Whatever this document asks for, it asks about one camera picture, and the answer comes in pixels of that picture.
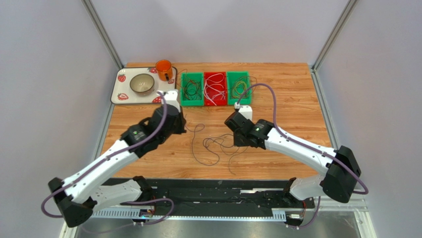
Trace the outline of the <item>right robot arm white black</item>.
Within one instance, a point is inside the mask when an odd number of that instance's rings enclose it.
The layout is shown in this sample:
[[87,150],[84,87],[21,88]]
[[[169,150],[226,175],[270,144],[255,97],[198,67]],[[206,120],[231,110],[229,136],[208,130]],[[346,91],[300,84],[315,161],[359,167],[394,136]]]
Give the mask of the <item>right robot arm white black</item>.
[[348,203],[361,170],[352,150],[320,146],[287,133],[264,119],[253,123],[236,110],[224,122],[238,147],[262,148],[287,155],[317,171],[316,176],[291,178],[283,189],[283,202],[291,206],[310,197],[326,195]]

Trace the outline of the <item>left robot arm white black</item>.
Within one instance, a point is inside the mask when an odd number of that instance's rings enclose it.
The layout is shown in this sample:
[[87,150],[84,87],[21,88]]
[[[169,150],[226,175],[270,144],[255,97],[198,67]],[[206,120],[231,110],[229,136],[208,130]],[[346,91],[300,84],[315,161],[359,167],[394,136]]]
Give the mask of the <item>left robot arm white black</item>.
[[99,158],[66,179],[54,178],[48,186],[63,218],[72,228],[86,222],[95,212],[118,204],[145,204],[153,197],[143,176],[116,185],[104,183],[119,170],[156,150],[173,134],[185,133],[181,107],[162,105],[153,115],[132,125]]

